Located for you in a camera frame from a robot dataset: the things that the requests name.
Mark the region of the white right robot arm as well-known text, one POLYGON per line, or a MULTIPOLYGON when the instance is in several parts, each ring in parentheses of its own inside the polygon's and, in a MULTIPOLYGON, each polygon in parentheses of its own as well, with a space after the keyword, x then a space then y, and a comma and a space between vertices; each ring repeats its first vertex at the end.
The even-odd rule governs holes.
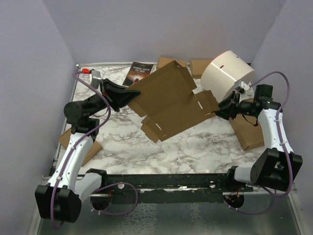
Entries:
POLYGON ((252 167, 233 166, 231 176, 225 178, 229 191, 238 190, 243 183, 288 192, 298 174, 303 160, 291 148, 283 126, 282 107, 272 99, 271 85, 256 87, 253 101, 241 101, 240 93, 233 91, 221 101, 216 115, 234 119, 237 115, 251 116, 261 126, 265 150, 252 167))

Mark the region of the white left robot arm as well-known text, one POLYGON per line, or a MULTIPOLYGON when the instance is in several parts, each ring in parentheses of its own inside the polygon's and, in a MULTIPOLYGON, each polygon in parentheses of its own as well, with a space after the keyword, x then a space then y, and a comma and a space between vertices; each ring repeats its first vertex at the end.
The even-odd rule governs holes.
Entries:
POLYGON ((71 134, 65 155, 54 174, 45 185, 37 186, 35 198, 40 217, 52 223, 74 223, 81 211, 82 203, 92 193, 103 193, 110 188, 106 171, 90 169, 78 180, 80 167, 94 144, 103 123, 93 118, 104 109, 119 112, 140 95, 139 90, 127 90, 108 79, 100 80, 100 90, 84 100, 65 105, 64 115, 71 125, 71 134))

